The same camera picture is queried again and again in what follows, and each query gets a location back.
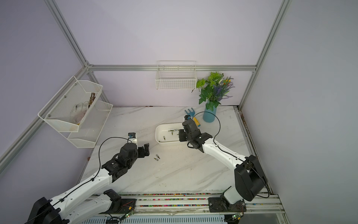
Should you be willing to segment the white rectangular storage box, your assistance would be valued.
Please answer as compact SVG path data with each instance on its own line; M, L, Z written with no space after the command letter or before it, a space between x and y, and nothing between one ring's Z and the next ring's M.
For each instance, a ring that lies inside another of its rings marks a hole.
M155 130L156 142L162 146L180 144L179 132L175 131L173 135L171 135L171 132L168 131L171 129L183 129L182 123L168 123L157 126Z

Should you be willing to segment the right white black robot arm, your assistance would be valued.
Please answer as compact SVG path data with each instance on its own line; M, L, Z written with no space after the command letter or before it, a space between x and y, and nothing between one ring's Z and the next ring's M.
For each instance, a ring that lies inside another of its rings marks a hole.
M243 156L217 142L208 133L202 133L192 119L182 123L180 141L186 141L188 148L201 151L220 161L234 173L234 186L221 194L221 201L235 204L238 201L252 201L267 186L263 168L254 155Z

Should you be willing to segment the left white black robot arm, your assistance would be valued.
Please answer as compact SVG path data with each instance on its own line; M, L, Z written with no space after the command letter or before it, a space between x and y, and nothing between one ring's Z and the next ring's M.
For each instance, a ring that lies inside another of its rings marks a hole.
M99 190L126 174L138 158L149 156L149 144L138 147L126 143L119 153L103 164L92 176L64 193L37 200L28 218L29 224L79 224L100 213L129 213L134 199L123 200L113 189L104 191L97 198L87 199Z

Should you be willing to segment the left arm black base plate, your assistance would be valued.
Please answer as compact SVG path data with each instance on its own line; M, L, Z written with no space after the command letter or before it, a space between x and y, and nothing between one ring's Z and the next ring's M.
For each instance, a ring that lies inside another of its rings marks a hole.
M121 199L112 202L110 208L105 212L108 214L128 214L131 211L134 211L136 206L136 199Z

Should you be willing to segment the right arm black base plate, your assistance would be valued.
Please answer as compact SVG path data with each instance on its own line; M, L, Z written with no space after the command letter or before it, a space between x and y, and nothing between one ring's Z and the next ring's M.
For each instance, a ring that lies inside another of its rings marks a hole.
M244 200L240 200L234 204L229 203L226 199L220 197L211 197L208 199L210 212L246 212L246 204Z

